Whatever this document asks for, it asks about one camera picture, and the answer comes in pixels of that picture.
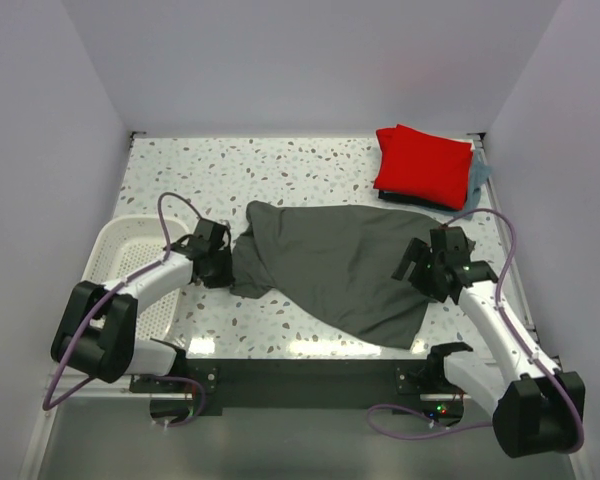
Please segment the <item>grey t shirt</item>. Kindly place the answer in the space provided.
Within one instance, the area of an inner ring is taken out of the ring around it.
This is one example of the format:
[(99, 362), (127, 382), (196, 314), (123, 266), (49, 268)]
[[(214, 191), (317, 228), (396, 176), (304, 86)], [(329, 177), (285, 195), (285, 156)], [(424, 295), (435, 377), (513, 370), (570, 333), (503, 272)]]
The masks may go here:
[(412, 239), (439, 222), (361, 205), (276, 207), (252, 201), (233, 248), (232, 294), (275, 289), (317, 320), (362, 341), (410, 349), (429, 300), (393, 279)]

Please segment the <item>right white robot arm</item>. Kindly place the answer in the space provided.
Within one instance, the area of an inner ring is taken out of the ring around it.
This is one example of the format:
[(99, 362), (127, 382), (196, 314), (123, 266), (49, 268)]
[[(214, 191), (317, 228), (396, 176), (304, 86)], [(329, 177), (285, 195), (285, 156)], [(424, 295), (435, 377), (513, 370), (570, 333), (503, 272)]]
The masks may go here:
[(477, 328), (494, 365), (464, 342), (430, 349), (420, 379), (432, 390), (453, 387), (491, 417), (496, 439), (511, 458), (546, 452), (571, 454), (584, 443), (585, 385), (565, 372), (532, 338), (502, 292), (502, 279), (485, 261), (471, 258), (459, 227), (414, 238), (393, 273), (426, 297), (452, 300)]

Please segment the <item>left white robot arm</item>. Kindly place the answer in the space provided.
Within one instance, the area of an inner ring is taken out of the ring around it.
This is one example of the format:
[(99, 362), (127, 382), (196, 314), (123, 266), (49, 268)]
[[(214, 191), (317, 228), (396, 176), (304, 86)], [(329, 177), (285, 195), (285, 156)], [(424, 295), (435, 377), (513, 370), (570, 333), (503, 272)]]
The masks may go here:
[(141, 340), (141, 313), (163, 297), (199, 282), (208, 289), (234, 282), (229, 227), (200, 220), (192, 233), (153, 262), (120, 279), (85, 280), (72, 290), (51, 345), (51, 358), (106, 383), (125, 375), (151, 375), (165, 392), (180, 390), (187, 368), (181, 350), (159, 339)]

